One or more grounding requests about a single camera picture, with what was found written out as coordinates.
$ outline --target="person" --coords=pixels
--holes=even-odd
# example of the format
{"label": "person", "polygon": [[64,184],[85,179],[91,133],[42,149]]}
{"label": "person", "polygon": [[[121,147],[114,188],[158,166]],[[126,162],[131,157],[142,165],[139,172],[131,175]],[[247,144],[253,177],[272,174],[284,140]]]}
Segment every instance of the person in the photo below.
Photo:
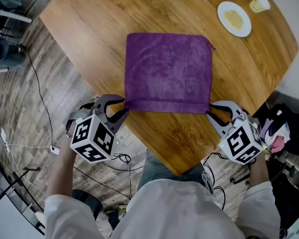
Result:
{"label": "person", "polygon": [[[103,239],[90,208],[71,198],[75,157],[64,136],[48,182],[46,239]],[[138,191],[111,239],[279,238],[280,215],[263,154],[250,166],[250,187],[235,222],[216,205],[204,173],[198,164],[175,176],[149,152]]]}

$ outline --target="wooden table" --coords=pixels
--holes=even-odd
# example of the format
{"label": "wooden table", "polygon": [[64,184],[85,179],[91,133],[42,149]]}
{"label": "wooden table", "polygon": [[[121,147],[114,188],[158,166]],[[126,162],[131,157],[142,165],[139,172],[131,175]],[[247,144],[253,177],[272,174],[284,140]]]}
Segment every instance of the wooden table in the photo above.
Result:
{"label": "wooden table", "polygon": [[[271,9],[262,13],[251,11],[251,0],[230,0],[251,19],[246,38],[233,36],[220,23],[222,1],[53,0],[41,19],[99,95],[124,96],[127,34],[204,35],[217,49],[210,101],[233,100],[253,114],[282,79],[298,45],[272,0]],[[203,114],[131,112],[126,125],[175,174],[210,154],[220,139]]]}

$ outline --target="person's arm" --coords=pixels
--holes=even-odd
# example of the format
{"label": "person's arm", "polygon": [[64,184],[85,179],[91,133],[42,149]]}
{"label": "person's arm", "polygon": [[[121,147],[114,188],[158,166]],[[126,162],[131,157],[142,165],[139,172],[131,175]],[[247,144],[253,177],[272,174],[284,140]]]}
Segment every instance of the person's arm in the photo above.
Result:
{"label": "person's arm", "polygon": [[250,166],[250,188],[239,206],[236,225],[245,237],[277,239],[280,215],[275,206],[273,188],[269,181],[264,154],[257,156]]}
{"label": "person's arm", "polygon": [[249,187],[254,187],[263,182],[269,181],[268,169],[264,153],[256,157],[256,162],[250,165]]}
{"label": "person's arm", "polygon": [[[69,134],[72,135],[75,123]],[[104,239],[98,231],[90,207],[72,198],[73,166],[76,153],[71,140],[63,136],[60,153],[48,181],[44,207],[46,239]]]}
{"label": "person's arm", "polygon": [[76,153],[70,148],[71,140],[62,137],[60,152],[49,178],[47,195],[64,195],[71,197],[73,189],[73,166]]}

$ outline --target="white sleeve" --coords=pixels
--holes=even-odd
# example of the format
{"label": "white sleeve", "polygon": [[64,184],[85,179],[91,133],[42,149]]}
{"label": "white sleeve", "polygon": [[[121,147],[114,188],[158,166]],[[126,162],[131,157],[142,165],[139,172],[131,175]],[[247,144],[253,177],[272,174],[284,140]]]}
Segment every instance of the white sleeve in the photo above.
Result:
{"label": "white sleeve", "polygon": [[239,206],[236,225],[246,238],[279,238],[280,215],[275,206],[271,182],[261,183],[246,191]]}
{"label": "white sleeve", "polygon": [[104,239],[91,209],[74,198],[53,195],[45,200],[46,239]]}

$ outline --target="hand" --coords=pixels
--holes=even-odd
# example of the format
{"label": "hand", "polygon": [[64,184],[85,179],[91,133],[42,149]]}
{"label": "hand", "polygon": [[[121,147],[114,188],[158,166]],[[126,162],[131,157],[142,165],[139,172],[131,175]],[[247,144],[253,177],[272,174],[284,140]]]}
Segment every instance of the hand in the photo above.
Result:
{"label": "hand", "polygon": [[[72,122],[69,135],[74,133],[76,126],[75,121]],[[71,197],[73,187],[73,166],[76,153],[70,148],[71,139],[65,134],[60,142],[60,152],[54,164],[47,188],[47,195],[65,195]]]}
{"label": "hand", "polygon": [[269,181],[269,175],[264,152],[262,152],[256,157],[256,162],[250,166],[249,187],[251,188],[266,181]]}
{"label": "hand", "polygon": [[75,120],[73,120],[73,121],[72,121],[72,124],[71,124],[71,126],[70,126],[70,129],[69,129],[69,131],[68,131],[68,134],[69,134],[69,135],[73,136],[75,127],[76,127],[76,122],[75,122]]}

